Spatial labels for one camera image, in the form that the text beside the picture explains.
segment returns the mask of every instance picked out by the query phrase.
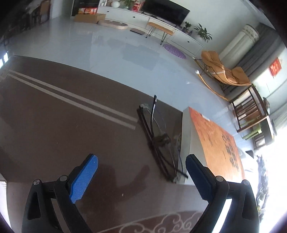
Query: rocking chair runner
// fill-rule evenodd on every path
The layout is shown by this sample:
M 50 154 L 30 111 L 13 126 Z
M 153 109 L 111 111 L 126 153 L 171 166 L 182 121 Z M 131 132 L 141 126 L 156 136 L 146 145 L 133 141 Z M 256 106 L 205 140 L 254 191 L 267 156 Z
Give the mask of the rocking chair runner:
M 232 70 L 225 68 L 221 63 L 218 53 L 214 51 L 202 51 L 201 53 L 202 62 L 205 64 L 205 67 L 198 62 L 200 59 L 195 59 L 194 61 L 198 64 L 198 66 L 202 69 L 202 71 L 207 74 L 210 78 L 216 78 L 223 84 L 228 84 L 232 86 L 249 86 L 251 85 L 249 78 L 244 73 L 241 67 L 235 67 Z M 203 81 L 203 83 L 216 95 L 227 100 L 224 96 L 218 94 L 213 89 L 211 89 L 208 84 L 203 80 L 201 74 L 197 72 L 199 78 Z

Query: potted plant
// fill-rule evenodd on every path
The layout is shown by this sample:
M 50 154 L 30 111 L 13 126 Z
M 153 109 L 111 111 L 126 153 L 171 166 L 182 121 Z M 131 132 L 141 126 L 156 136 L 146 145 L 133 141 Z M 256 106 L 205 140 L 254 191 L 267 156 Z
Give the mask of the potted plant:
M 196 34 L 193 36 L 193 38 L 198 41 L 209 41 L 212 40 L 211 34 L 207 33 L 206 28 L 203 29 L 203 27 L 199 24 L 199 26 L 195 27 L 194 30 L 196 31 Z
M 189 22 L 187 22 L 187 21 L 185 21 L 184 23 L 185 23 L 185 26 L 184 26 L 184 28 L 182 29 L 182 31 L 183 31 L 184 33 L 187 33 L 188 28 L 190 28 L 192 25 L 191 25 Z
M 125 9 L 131 9 L 134 0 L 120 0 L 120 2 L 123 2 Z

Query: glossy floor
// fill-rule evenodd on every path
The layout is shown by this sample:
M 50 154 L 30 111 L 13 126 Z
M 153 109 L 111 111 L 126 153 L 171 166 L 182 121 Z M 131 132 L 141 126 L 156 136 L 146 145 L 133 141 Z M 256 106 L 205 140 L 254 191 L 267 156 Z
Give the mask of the glossy floor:
M 95 24 L 55 18 L 13 38 L 10 55 L 55 61 L 115 80 L 184 110 L 188 106 L 231 133 L 237 146 L 252 148 L 236 132 L 228 102 L 214 95 L 195 74 L 191 57 L 182 60 L 169 53 L 155 37 Z M 216 90 L 219 86 L 210 79 Z

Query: white cabinet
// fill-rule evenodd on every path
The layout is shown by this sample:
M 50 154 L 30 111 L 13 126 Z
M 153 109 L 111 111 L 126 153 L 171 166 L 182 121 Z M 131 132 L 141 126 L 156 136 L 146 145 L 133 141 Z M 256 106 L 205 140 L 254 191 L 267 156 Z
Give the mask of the white cabinet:
M 180 31 L 175 31 L 174 37 L 171 41 L 194 55 L 196 55 L 202 49 L 202 45 L 199 44 L 195 39 Z
M 98 13 L 106 14 L 106 19 L 132 24 L 140 28 L 146 28 L 149 20 L 149 17 L 146 15 L 111 7 L 99 7 Z

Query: television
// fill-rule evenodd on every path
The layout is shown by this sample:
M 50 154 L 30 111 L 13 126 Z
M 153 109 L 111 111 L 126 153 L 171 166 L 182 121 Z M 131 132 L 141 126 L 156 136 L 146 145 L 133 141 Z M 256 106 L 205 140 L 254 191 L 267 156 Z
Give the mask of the television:
M 180 26 L 189 10 L 170 0 L 146 0 L 143 12 L 163 18 L 177 26 Z

